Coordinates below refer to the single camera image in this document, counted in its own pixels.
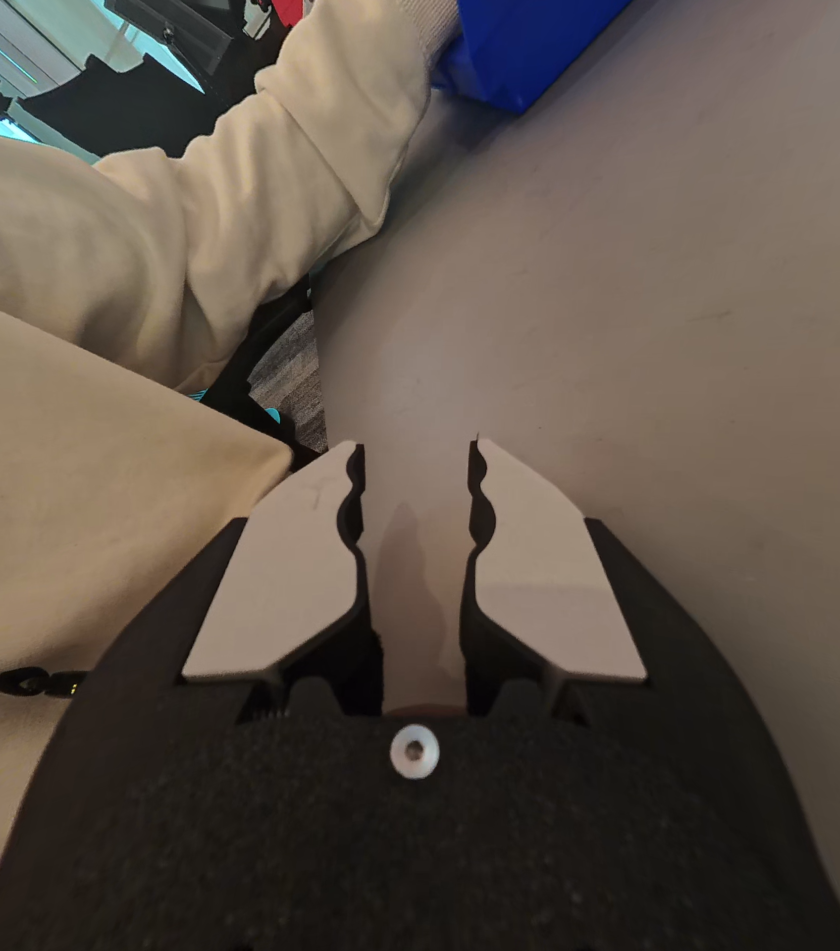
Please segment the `blue plastic bin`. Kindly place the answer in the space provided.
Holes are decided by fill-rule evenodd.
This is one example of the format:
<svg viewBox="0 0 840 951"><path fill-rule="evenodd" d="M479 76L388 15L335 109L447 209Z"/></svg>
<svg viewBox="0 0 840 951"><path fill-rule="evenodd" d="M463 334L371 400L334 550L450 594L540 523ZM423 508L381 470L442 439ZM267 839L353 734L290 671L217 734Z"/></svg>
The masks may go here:
<svg viewBox="0 0 840 951"><path fill-rule="evenodd" d="M459 35L431 86L515 115L525 113L628 1L459 1Z"/></svg>

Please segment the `grey desk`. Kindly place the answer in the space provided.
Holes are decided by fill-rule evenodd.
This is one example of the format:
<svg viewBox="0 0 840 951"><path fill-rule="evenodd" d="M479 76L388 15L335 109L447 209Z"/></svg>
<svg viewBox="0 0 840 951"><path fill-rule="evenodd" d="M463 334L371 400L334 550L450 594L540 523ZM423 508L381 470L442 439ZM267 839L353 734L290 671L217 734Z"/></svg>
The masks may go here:
<svg viewBox="0 0 840 951"><path fill-rule="evenodd" d="M485 435L726 655L840 896L840 2L636 2L519 118L434 96L315 325L387 707L463 699Z"/></svg>

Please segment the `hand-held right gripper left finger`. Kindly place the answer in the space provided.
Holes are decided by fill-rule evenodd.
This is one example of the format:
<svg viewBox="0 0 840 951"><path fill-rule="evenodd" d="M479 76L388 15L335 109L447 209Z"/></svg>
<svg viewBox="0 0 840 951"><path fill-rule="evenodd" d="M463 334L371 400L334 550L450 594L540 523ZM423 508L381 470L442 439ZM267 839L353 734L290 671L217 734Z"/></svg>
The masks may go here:
<svg viewBox="0 0 840 951"><path fill-rule="evenodd" d="M369 611L362 444L344 441L252 509L194 645L187 683L257 682L275 702L300 680L349 715L379 716L383 650Z"/></svg>

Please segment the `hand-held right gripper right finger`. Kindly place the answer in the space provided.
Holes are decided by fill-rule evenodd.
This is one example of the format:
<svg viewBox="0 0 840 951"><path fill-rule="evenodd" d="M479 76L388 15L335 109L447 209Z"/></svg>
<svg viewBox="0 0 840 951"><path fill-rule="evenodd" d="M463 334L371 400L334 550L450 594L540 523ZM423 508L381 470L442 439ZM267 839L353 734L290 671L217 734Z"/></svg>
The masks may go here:
<svg viewBox="0 0 840 951"><path fill-rule="evenodd" d="M642 687L647 669L580 508L492 439L470 445L462 589L467 710L523 681L552 711L576 683Z"/></svg>

